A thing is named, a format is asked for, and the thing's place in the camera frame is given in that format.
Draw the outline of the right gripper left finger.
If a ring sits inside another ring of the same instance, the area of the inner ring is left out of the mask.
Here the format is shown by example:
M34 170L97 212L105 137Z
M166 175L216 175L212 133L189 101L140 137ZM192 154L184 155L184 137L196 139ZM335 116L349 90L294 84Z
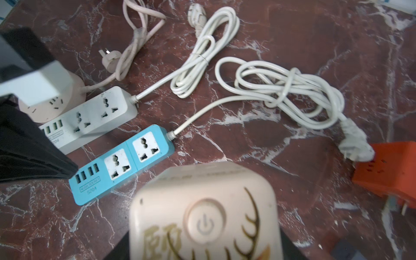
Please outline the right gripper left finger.
M120 240L104 260L130 260L129 232Z

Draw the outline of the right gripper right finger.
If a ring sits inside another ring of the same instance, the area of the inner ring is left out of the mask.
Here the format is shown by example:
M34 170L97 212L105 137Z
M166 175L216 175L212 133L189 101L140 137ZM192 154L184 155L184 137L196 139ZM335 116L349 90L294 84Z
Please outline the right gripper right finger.
M308 260L300 249L294 245L290 238L280 229L281 243L284 260Z

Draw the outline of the red plug adapter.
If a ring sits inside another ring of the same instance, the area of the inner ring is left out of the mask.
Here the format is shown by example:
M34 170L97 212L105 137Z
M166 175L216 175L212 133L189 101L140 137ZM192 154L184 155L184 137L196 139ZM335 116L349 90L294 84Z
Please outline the red plug adapter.
M416 143L372 144L374 159L356 165L352 182L380 197L394 196L405 212L416 208Z

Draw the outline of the dark grey plug adapter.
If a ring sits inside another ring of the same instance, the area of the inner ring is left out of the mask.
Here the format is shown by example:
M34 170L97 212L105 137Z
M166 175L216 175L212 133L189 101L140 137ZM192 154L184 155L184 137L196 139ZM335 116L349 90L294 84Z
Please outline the dark grey plug adapter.
M364 255L350 242L345 239L340 240L330 252L335 260L367 260Z

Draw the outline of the round pink power socket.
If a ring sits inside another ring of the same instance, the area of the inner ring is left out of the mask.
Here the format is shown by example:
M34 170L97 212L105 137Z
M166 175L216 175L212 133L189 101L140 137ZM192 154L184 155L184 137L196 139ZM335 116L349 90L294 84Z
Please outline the round pink power socket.
M27 114L33 122L44 124L84 103L86 93L81 91L85 86L83 80L72 72L69 72L69 74L74 83L60 96L31 107L19 100L19 110Z

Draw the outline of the teal power strip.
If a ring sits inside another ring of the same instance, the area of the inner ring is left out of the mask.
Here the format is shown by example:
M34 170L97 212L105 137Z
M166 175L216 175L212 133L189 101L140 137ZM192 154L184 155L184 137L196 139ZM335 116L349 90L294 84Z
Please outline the teal power strip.
M81 167L69 185L77 205L98 199L174 153L163 127L152 125Z

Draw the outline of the white power strip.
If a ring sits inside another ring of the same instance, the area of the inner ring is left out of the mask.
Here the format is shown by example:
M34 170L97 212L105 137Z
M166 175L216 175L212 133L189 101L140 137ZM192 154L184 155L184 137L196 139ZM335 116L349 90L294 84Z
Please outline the white power strip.
M39 129L63 154L69 154L134 119L137 114L132 96L114 86Z

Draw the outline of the peach plug adapter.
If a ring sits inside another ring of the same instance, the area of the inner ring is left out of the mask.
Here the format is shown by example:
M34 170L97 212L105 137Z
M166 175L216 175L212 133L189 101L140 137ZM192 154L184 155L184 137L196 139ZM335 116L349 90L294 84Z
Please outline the peach plug adapter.
M130 208L133 260L281 260L274 189L234 162L171 167Z

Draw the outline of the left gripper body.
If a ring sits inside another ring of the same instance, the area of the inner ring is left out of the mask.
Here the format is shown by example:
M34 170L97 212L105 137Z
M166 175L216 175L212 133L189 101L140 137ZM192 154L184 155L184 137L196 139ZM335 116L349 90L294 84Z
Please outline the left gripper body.
M1 182L69 179L78 166L16 104L1 98Z

